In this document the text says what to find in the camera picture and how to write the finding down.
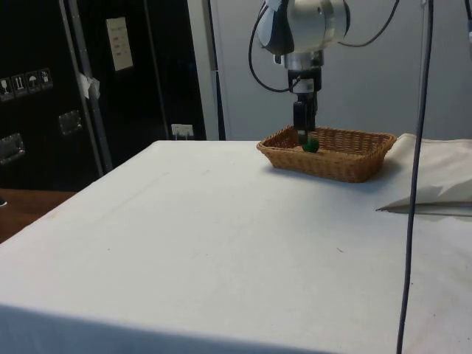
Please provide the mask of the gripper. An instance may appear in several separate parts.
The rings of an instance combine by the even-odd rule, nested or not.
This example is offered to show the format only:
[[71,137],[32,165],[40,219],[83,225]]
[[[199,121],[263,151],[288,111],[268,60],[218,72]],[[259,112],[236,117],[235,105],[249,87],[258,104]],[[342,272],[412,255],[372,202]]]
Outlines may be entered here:
[[314,67],[304,71],[290,70],[288,71],[288,82],[290,92],[294,94],[312,94],[308,99],[308,106],[305,95],[298,95],[296,102],[293,104],[294,129],[297,132],[299,144],[305,145],[308,142],[308,129],[316,129],[318,97],[314,93],[322,88],[322,69]]

